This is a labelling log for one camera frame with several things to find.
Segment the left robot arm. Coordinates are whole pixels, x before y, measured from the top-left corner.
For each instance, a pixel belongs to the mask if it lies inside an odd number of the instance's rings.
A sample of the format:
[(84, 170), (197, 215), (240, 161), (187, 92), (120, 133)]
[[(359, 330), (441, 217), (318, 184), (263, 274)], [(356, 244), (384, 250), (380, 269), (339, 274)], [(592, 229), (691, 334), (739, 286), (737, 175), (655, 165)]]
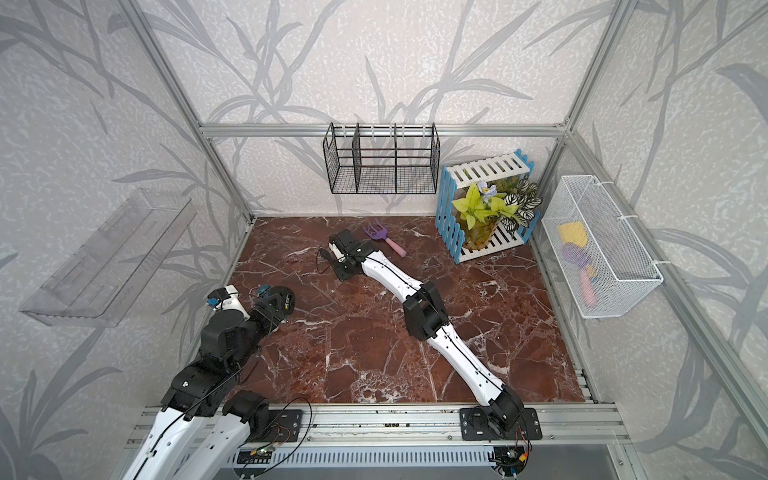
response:
[(259, 288), (251, 309), (232, 285), (208, 294), (213, 315), (201, 331), (195, 360), (173, 378), (125, 479), (212, 479), (237, 447), (271, 430), (266, 398), (247, 391), (225, 398), (261, 340), (294, 312), (295, 302), (284, 286)]

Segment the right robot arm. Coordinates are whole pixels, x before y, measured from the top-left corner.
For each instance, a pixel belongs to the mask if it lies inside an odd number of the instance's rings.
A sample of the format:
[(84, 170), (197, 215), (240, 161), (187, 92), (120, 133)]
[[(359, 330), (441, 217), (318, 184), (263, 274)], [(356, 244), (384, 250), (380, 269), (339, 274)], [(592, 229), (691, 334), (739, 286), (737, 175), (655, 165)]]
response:
[(401, 301), (408, 334), (425, 341), (454, 368), (473, 393), (498, 435), (514, 429), (524, 411), (519, 395), (496, 377), (460, 338), (432, 282), (420, 282), (394, 265), (369, 241), (359, 241), (347, 229), (329, 239), (321, 255), (340, 281), (365, 275), (382, 284)]

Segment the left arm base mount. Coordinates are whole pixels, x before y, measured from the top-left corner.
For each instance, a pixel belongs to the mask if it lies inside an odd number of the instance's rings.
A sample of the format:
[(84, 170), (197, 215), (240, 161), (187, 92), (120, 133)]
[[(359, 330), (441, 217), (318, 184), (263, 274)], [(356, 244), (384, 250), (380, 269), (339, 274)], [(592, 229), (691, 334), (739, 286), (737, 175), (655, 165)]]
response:
[(269, 401), (260, 394), (239, 391), (225, 402), (222, 413), (232, 414), (245, 425), (249, 442), (295, 442), (302, 426), (301, 409), (271, 410)]

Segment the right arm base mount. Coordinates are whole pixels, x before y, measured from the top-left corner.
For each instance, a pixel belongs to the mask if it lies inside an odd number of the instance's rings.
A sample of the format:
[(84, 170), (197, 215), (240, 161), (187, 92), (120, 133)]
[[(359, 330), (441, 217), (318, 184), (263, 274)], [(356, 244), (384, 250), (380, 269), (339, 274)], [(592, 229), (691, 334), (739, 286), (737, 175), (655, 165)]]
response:
[(543, 438), (536, 410), (525, 407), (517, 393), (506, 385), (488, 406), (462, 408), (459, 416), (461, 436), (465, 441)]

